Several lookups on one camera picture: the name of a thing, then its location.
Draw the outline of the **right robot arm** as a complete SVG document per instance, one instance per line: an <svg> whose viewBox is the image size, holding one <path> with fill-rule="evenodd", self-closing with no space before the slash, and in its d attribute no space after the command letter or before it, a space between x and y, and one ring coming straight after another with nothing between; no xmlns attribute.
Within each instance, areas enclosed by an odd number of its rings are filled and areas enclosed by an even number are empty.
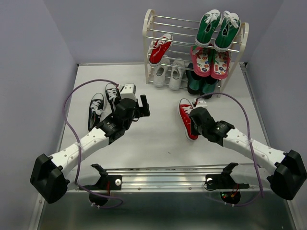
<svg viewBox="0 0 307 230"><path fill-rule="evenodd" d="M251 166L232 162L220 174L206 175L206 189L248 189L251 185L261 185L285 200L293 200L306 181L307 171L298 152L284 152L248 139L232 124L216 122L203 107L192 110L189 116L194 135L202 135L254 161Z"/></svg>

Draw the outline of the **red canvas sneaker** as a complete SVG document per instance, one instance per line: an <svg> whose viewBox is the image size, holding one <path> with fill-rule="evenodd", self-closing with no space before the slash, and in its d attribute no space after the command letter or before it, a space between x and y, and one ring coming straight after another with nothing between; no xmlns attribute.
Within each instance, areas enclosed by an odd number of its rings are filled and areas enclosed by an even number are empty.
<svg viewBox="0 0 307 230"><path fill-rule="evenodd" d="M178 112L179 112L179 115L180 115L182 122L184 124L184 127L185 127L185 135L186 135L187 139L191 140L191 141L198 139L197 135L193 135L191 133L191 119L190 119L189 114L193 109L194 109L194 107L188 99L182 98L179 101Z"/></svg>
<svg viewBox="0 0 307 230"><path fill-rule="evenodd" d="M170 49L173 37L169 33L163 34L154 44L150 46L151 54L149 64L157 66L161 63L164 54Z"/></svg>

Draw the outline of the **white sneaker with grey mesh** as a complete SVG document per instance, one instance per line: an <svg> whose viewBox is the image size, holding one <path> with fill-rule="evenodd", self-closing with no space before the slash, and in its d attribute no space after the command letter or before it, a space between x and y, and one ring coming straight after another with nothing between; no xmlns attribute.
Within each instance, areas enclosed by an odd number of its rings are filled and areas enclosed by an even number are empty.
<svg viewBox="0 0 307 230"><path fill-rule="evenodd" d="M179 90L183 78L183 74L185 72L184 70L185 63L183 59L178 58L178 60L173 61L173 66L171 68L171 76L169 81L169 88L171 90Z"/></svg>

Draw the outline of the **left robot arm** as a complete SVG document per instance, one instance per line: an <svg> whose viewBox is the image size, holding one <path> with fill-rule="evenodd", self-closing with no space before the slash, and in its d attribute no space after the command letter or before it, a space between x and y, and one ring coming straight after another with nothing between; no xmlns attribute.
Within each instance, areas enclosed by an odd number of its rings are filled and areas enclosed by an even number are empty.
<svg viewBox="0 0 307 230"><path fill-rule="evenodd" d="M68 178L72 169L99 149L121 138L134 120L150 116L146 96L141 95L140 100L142 105L134 99L122 99L115 111L80 141L50 156L38 156L30 177L31 185L49 204L60 200L73 182Z"/></svg>

